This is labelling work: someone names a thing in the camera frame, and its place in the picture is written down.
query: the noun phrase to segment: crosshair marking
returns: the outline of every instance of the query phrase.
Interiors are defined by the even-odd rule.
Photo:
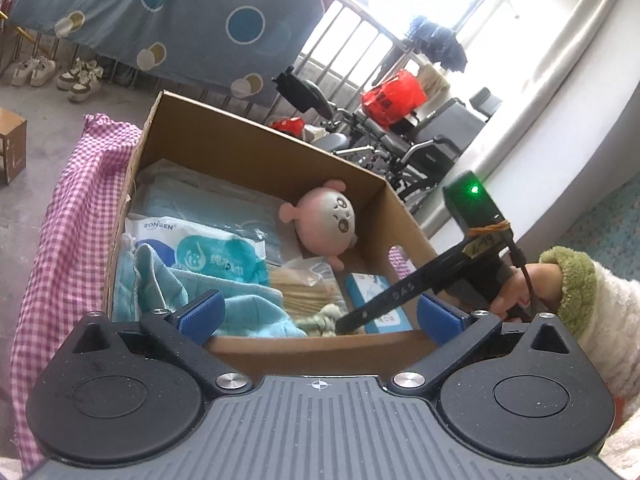
[[[316,390],[324,390],[327,386],[331,386],[328,382],[323,381],[322,379],[316,379],[312,383],[309,383],[307,386],[312,386]]]

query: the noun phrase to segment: blue box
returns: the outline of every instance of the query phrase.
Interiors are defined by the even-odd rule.
[[[347,288],[347,292],[355,308],[363,306],[367,301],[375,298],[378,294],[389,288],[389,282],[384,276],[359,274],[357,272],[347,274],[344,285]],[[413,329],[401,306],[384,316],[369,321],[364,326],[367,334],[405,332],[406,330]]]

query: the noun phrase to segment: blue gripper pad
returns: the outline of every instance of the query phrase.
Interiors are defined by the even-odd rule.
[[[423,294],[417,306],[418,325],[433,339],[437,346],[442,346],[469,325],[469,315],[431,294]]]
[[[204,345],[224,320],[225,298],[217,290],[205,292],[169,317],[178,332],[198,345]]]

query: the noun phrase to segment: light blue towel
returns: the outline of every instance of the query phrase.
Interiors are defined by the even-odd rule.
[[[122,235],[114,285],[113,322],[137,321],[143,312],[167,308],[174,312],[215,288],[225,298],[225,320],[214,335],[304,337],[282,309],[279,290],[236,283],[188,270],[170,269],[146,244],[134,248]]]

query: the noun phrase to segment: concrete floor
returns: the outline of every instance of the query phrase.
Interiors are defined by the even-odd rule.
[[[27,167],[9,185],[0,184],[0,386],[9,391],[9,358],[20,302],[38,247],[40,224],[56,182],[82,134],[83,116],[101,112],[142,127],[154,98],[117,85],[82,104],[72,104],[55,81],[42,88],[0,80],[0,107],[27,119]],[[16,456],[10,443],[13,412],[0,400],[0,456]]]

